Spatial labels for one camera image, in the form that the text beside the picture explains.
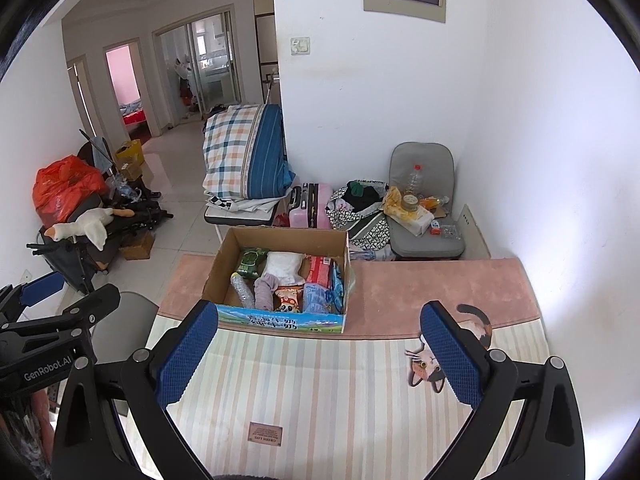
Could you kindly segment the plastic water bottle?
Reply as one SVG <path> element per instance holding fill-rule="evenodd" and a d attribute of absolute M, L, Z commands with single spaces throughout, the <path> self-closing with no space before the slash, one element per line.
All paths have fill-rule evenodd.
<path fill-rule="evenodd" d="M 406 193 L 414 196 L 419 196 L 421 194 L 422 181 L 422 166 L 419 164 L 415 164 L 407 178 Z"/>

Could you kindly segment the dark fuzzy sleeve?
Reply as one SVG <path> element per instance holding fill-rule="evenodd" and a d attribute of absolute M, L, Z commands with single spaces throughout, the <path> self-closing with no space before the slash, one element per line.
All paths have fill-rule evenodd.
<path fill-rule="evenodd" d="M 256 476 L 256 474 L 211 474 L 210 480 L 277 480 L 268 476 Z"/>

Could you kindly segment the white goose plush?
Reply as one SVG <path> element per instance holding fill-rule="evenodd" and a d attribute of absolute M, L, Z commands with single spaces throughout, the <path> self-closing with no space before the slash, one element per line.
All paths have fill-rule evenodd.
<path fill-rule="evenodd" d="M 106 227 L 115 217 L 131 218 L 131 209 L 92 208 L 86 210 L 75 221 L 57 223 L 44 230 L 44 235 L 55 242 L 70 237 L 85 236 L 89 242 L 102 252 L 107 239 Z"/>

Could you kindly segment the orange plastic bag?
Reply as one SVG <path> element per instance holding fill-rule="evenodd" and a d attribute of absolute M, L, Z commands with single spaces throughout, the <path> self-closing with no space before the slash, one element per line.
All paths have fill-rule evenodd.
<path fill-rule="evenodd" d="M 70 155 L 38 170 L 32 201 L 42 225 L 50 228 L 65 222 L 86 198 L 107 192 L 99 170 Z"/>

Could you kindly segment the striped cat table mat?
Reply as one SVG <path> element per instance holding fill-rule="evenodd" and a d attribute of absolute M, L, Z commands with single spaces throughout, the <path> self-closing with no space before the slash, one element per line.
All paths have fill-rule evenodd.
<path fill-rule="evenodd" d="M 492 346 L 542 363 L 549 348 L 526 272 L 515 258 L 433 262 L 410 284 L 448 309 L 470 304 L 498 322 Z M 445 271 L 444 289 L 420 278 Z M 423 479 L 470 409 L 446 385 L 409 382 L 409 339 L 288 338 L 220 330 L 168 414 L 213 476 Z"/>

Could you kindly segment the blue wafer packet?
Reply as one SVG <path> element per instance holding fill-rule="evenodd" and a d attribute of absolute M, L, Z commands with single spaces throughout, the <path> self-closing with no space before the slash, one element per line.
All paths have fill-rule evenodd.
<path fill-rule="evenodd" d="M 337 314 L 344 313 L 344 283 L 340 266 L 336 261 L 331 263 L 330 269 L 330 289 L 332 301 Z"/>

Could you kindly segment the brown cardboard box on floor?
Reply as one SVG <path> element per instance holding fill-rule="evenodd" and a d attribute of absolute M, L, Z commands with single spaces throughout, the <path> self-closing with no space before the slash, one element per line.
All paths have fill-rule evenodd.
<path fill-rule="evenodd" d="M 151 231 L 144 231 L 136 235 L 128 235 L 122 240 L 119 252 L 128 261 L 146 260 L 151 257 L 151 250 L 155 242 Z"/>

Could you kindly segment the tape roll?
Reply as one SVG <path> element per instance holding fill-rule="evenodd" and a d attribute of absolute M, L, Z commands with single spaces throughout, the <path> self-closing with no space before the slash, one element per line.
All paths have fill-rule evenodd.
<path fill-rule="evenodd" d="M 419 199 L 415 195 L 407 193 L 401 197 L 401 207 L 404 211 L 416 211 L 419 207 Z"/>

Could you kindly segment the small bottle in box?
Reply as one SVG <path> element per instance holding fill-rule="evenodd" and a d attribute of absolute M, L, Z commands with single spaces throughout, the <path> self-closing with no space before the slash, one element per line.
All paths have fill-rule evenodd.
<path fill-rule="evenodd" d="M 242 275 L 238 272 L 232 273 L 230 276 L 230 283 L 238 295 L 242 307 L 253 309 L 255 307 L 255 297 L 250 286 L 247 285 L 247 282 L 244 280 Z"/>

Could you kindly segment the wall switch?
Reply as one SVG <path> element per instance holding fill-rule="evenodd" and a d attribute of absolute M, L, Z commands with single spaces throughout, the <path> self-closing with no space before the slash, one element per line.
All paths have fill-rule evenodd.
<path fill-rule="evenodd" d="M 291 54 L 310 55 L 311 41 L 309 37 L 293 37 L 290 42 Z"/>

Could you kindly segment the lilac soft cloth toy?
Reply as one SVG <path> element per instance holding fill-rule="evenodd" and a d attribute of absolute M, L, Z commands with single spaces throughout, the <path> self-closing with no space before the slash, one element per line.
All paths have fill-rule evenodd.
<path fill-rule="evenodd" d="M 254 283 L 254 307 L 257 310 L 272 311 L 274 292 L 279 287 L 278 278 L 264 273 Z"/>

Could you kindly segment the red snack packet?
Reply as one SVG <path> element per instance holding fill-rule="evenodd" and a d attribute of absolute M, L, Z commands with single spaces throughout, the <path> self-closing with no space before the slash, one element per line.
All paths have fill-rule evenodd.
<path fill-rule="evenodd" d="M 331 284 L 331 269 L 333 260 L 330 257 L 309 256 L 309 271 L 306 282 L 329 288 Z"/>

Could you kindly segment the white soft pouch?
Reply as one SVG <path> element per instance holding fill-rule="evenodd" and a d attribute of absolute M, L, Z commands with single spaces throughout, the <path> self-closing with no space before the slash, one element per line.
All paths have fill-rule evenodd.
<path fill-rule="evenodd" d="M 270 252 L 267 255 L 264 273 L 278 278 L 279 286 L 301 285 L 305 281 L 300 275 L 305 255 L 299 252 Z"/>

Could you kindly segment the yellow bag on chair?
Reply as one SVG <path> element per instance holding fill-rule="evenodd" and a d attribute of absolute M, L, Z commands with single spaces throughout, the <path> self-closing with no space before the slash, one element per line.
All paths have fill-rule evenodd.
<path fill-rule="evenodd" d="M 402 203 L 403 199 L 404 196 L 402 196 L 399 188 L 391 186 L 383 200 L 384 214 L 413 236 L 422 236 L 428 231 L 432 222 L 435 220 L 434 214 L 423 208 L 418 200 L 414 200 L 414 204 L 411 206 L 411 209 L 408 210 Z"/>

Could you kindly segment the black white clothes pile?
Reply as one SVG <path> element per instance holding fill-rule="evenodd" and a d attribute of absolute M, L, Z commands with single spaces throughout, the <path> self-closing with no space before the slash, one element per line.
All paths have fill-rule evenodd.
<path fill-rule="evenodd" d="M 347 234 L 352 256 L 379 259 L 390 249 L 390 226 L 383 211 L 387 190 L 382 181 L 351 180 L 326 203 L 330 225 Z"/>

